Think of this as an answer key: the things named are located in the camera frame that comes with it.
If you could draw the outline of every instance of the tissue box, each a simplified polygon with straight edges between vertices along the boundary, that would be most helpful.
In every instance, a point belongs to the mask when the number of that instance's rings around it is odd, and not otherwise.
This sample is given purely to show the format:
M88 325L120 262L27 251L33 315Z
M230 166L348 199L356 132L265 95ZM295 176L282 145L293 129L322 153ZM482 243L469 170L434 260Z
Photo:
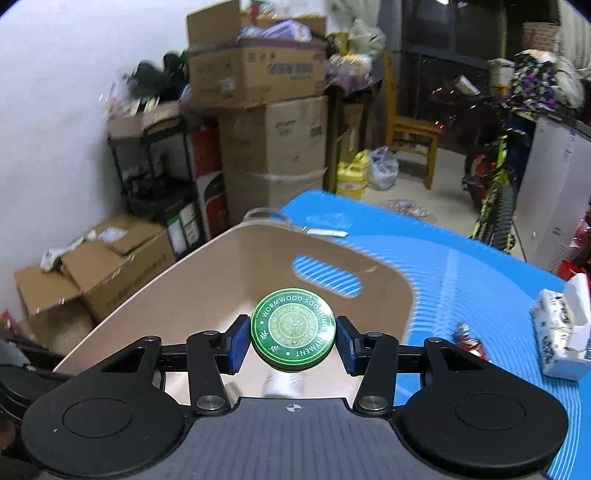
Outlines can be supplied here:
M568 350L573 313L563 294L542 290L531 309L542 373L549 377L580 380L591 369L589 347L583 352Z

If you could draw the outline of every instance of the white tissue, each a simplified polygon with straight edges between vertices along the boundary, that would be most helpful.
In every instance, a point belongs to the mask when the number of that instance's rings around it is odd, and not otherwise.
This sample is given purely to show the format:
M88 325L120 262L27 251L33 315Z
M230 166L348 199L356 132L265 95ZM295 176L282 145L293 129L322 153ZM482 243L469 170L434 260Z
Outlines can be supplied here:
M265 398L301 398L306 387L306 375L303 372L289 374L272 370L263 388Z
M589 343L591 331L591 300L587 275L577 273L566 283L563 294L572 314L572 331L565 348L583 352Z

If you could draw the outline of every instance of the green tin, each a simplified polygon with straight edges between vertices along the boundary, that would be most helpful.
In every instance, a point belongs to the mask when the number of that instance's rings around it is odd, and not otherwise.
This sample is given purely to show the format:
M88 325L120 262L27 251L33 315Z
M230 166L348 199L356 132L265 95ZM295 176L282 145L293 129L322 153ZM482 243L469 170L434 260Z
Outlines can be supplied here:
M321 362L335 342L335 316L318 295L284 288L262 299L251 317L252 344L272 367L299 372Z

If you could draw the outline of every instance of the white wall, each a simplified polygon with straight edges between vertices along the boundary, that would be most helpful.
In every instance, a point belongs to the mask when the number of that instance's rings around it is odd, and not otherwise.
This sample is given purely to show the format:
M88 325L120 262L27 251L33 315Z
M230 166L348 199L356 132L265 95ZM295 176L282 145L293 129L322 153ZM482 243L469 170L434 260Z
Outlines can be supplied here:
M20 0L0 17L0 306L20 315L12 273L120 207L99 98L185 48L185 16L211 3Z

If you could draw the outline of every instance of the yellow bottle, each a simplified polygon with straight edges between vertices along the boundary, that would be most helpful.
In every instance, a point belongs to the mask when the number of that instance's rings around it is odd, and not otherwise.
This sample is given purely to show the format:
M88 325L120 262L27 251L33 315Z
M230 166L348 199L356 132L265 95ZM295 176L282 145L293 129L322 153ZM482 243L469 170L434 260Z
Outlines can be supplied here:
M336 193L353 200L361 200L368 184L366 169L358 163L339 163Z

